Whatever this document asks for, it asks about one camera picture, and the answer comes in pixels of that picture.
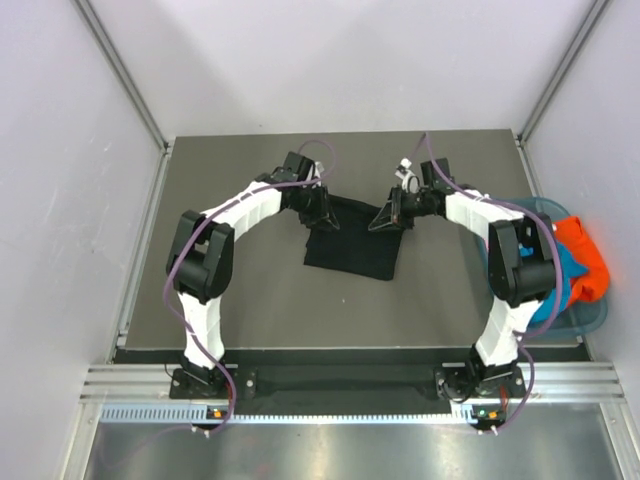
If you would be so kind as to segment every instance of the teal cloth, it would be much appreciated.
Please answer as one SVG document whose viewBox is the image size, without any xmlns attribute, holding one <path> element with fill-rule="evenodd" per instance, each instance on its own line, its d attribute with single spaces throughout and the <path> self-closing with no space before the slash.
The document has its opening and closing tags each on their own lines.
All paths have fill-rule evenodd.
<svg viewBox="0 0 640 480">
<path fill-rule="evenodd" d="M 560 254 L 560 264 L 562 265 L 562 301 L 560 302 L 560 312 L 564 311 L 567 308 L 567 303 L 569 302 L 569 297 L 571 296 L 571 283 L 569 279 L 576 278 L 584 275 L 589 271 L 587 267 L 576 262 L 571 255 L 571 252 L 565 247 L 562 243 L 556 242 L 558 246 L 558 253 Z M 520 248 L 520 255 L 523 257 L 528 257 L 533 254 L 532 248 Z M 540 308 L 533 314 L 531 318 L 531 324 L 544 322 L 549 315 L 551 314 L 551 310 L 553 309 L 553 302 L 556 299 L 556 289 L 554 288 L 551 291 L 551 295 L 540 305 Z"/>
</svg>

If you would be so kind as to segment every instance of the gray table surface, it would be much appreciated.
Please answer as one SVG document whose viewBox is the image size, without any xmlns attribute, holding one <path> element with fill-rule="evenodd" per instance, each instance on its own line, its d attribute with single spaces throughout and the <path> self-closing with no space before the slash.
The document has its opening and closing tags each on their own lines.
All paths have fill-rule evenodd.
<svg viewBox="0 0 640 480">
<path fill-rule="evenodd" d="M 394 169 L 419 133 L 179 137 L 142 273 L 128 348 L 181 348 L 185 334 L 162 303 L 165 262 L 180 215 L 215 207 L 306 139 L 331 142 L 339 164 L 332 194 L 381 206 Z M 432 134 L 461 183 L 497 197 L 530 195 L 509 130 Z M 327 165 L 311 145 L 305 154 Z M 425 160 L 422 151 L 416 161 Z M 232 348 L 453 347 L 478 339 L 491 307 L 471 233 L 441 218 L 416 220 L 402 239 L 395 279 L 383 282 L 303 265 L 309 231 L 285 211 L 236 244 L 233 280 L 222 301 L 222 335 Z"/>
</svg>

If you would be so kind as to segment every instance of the orange cloth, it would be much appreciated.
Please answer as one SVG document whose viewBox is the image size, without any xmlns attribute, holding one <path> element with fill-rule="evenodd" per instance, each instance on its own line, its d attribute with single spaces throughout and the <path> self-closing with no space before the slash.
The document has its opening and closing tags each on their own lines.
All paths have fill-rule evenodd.
<svg viewBox="0 0 640 480">
<path fill-rule="evenodd" d="M 609 287 L 609 270 L 578 217 L 568 217 L 554 223 L 556 239 L 573 255 L 576 262 L 589 269 L 581 277 L 571 279 L 571 296 L 567 306 L 576 301 L 596 302 Z"/>
</svg>

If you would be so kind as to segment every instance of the aluminum frame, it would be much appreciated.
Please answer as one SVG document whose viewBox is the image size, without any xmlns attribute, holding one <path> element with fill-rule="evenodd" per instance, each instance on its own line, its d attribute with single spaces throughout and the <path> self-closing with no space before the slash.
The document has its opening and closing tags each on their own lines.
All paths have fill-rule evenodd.
<svg viewBox="0 0 640 480">
<path fill-rule="evenodd" d="M 149 111 L 90 0 L 71 1 L 77 7 L 80 16 L 90 29 L 96 43 L 105 55 L 105 61 L 107 61 L 118 78 L 149 134 L 162 151 L 162 159 L 159 162 L 158 173 L 147 204 L 147 214 L 143 220 L 136 243 L 134 262 L 122 299 L 117 328 L 115 328 L 113 340 L 110 342 L 110 347 L 105 354 L 105 362 L 108 362 L 112 358 L 114 349 L 117 346 L 124 345 L 126 341 L 133 300 L 139 287 L 142 265 L 146 258 L 147 240 L 155 221 L 157 206 L 166 178 L 171 146 Z M 537 195 L 541 193 L 541 188 L 530 155 L 527 152 L 526 142 L 540 122 L 548 105 L 557 95 L 571 66 L 610 3 L 610 0 L 593 1 L 576 35 L 567 47 L 555 72 L 536 102 L 522 131 L 516 136 L 516 145 L 525 166 L 531 190 Z M 175 366 L 169 366 L 169 368 L 171 371 Z M 539 364 L 536 368 L 539 375 L 536 389 L 530 401 L 532 403 L 575 403 L 581 401 L 582 403 L 600 404 L 612 447 L 624 478 L 638 478 L 640 476 L 638 431 L 631 418 L 629 407 L 625 402 L 624 393 L 613 365 L 603 362 L 587 364 L 562 363 Z M 528 367 L 523 368 L 523 373 L 528 380 Z M 167 402 L 174 404 L 178 402 L 168 399 L 168 388 L 168 378 L 164 372 L 164 367 L 161 366 L 92 366 L 89 369 L 87 381 L 78 404 L 73 437 L 59 478 L 78 479 L 84 477 L 97 425 L 105 404 L 129 402 L 132 399 L 148 405 L 162 405 L 167 404 Z"/>
</svg>

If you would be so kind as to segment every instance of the white cable clip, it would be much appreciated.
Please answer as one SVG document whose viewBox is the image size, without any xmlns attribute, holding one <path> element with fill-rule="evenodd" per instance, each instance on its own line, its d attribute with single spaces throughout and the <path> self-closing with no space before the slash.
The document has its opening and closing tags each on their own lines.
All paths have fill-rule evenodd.
<svg viewBox="0 0 640 480">
<path fill-rule="evenodd" d="M 409 160 L 408 158 L 403 158 L 400 161 L 400 165 L 396 167 L 395 175 L 400 180 L 402 180 L 402 190 L 407 193 L 416 193 L 420 188 L 420 179 L 410 169 L 411 160 Z"/>
</svg>

